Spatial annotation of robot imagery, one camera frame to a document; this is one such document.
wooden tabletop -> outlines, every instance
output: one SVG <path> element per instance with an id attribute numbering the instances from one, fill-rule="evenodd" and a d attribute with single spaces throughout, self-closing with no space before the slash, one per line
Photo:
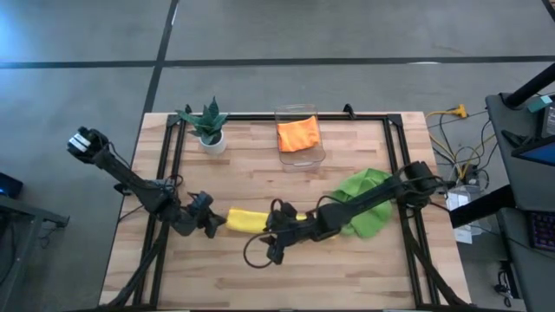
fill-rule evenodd
<path id="1" fill-rule="evenodd" d="M 423 113 L 402 114 L 410 158 L 428 163 L 437 172 Z M 160 158 L 167 114 L 146 114 L 140 130 L 133 170 L 153 179 Z M 218 157 L 202 152 L 197 138 L 186 136 L 180 159 L 186 191 L 205 191 L 214 197 L 212 209 L 226 216 L 230 207 L 268 211 L 274 198 L 308 211 L 323 194 L 366 168 L 390 172 L 383 125 L 378 121 L 320 121 L 326 158 L 317 172 L 286 173 L 278 158 L 273 121 L 229 121 L 227 149 Z M 177 131 L 173 131 L 170 173 Z M 397 151 L 398 142 L 394 132 Z M 139 202 L 126 198 L 121 213 Z M 305 242 L 285 250 L 282 265 L 256 270 L 247 266 L 242 250 L 251 234 L 218 229 L 214 239 L 203 231 L 181 237 L 170 231 L 160 290 L 160 309 L 384 309 L 413 308 L 407 259 L 399 217 L 375 237 L 337 236 L 320 243 Z M 449 216 L 432 205 L 422 211 L 435 267 L 460 298 L 470 302 Z M 115 233 L 101 303 L 109 302 L 133 274 L 147 213 L 139 210 L 125 218 Z M 265 263 L 266 245 L 253 244 L 248 255 Z M 148 298 L 152 269 L 144 298 Z M 421 288 L 428 298 L 423 268 Z"/>

clear plastic container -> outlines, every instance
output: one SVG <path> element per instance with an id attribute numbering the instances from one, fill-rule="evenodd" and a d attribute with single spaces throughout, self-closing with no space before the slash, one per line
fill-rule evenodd
<path id="1" fill-rule="evenodd" d="M 319 142 L 313 147 L 305 148 L 295 152 L 284 152 L 279 145 L 278 125 L 295 121 L 308 120 L 314 117 L 317 124 L 317 135 Z M 301 172 L 315 171 L 318 169 L 322 161 L 326 158 L 326 152 L 323 150 L 322 135 L 320 133 L 320 125 L 318 123 L 318 111 L 315 105 L 299 104 L 277 107 L 275 111 L 277 146 L 279 150 L 279 160 L 282 162 L 284 171 Z"/>

yellow cloth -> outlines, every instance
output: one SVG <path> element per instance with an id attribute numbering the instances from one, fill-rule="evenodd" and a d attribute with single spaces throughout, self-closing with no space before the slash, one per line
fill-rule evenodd
<path id="1" fill-rule="evenodd" d="M 234 231 L 258 234 L 266 227 L 269 212 L 245 211 L 232 207 L 227 214 L 225 226 Z M 297 220 L 305 220 L 306 215 L 297 214 Z"/>
<path id="2" fill-rule="evenodd" d="M 281 152 L 296 152 L 318 145 L 320 133 L 316 117 L 277 124 L 277 137 Z"/>

computer monitor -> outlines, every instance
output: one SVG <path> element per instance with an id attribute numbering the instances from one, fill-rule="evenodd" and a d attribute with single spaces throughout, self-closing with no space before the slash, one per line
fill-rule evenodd
<path id="1" fill-rule="evenodd" d="M 522 146 L 513 151 L 513 156 L 540 164 L 555 166 L 555 135 Z"/>

green cloth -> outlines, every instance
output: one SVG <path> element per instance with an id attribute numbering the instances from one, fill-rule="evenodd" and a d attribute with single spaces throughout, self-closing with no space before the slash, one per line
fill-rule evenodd
<path id="1" fill-rule="evenodd" d="M 341 201 L 348 201 L 381 184 L 391 174 L 374 169 L 362 170 L 344 180 L 331 196 Z M 369 211 L 363 212 L 351 219 L 350 223 L 341 229 L 344 235 L 358 235 L 360 238 L 373 237 L 390 219 L 393 208 L 389 201 L 385 201 Z"/>

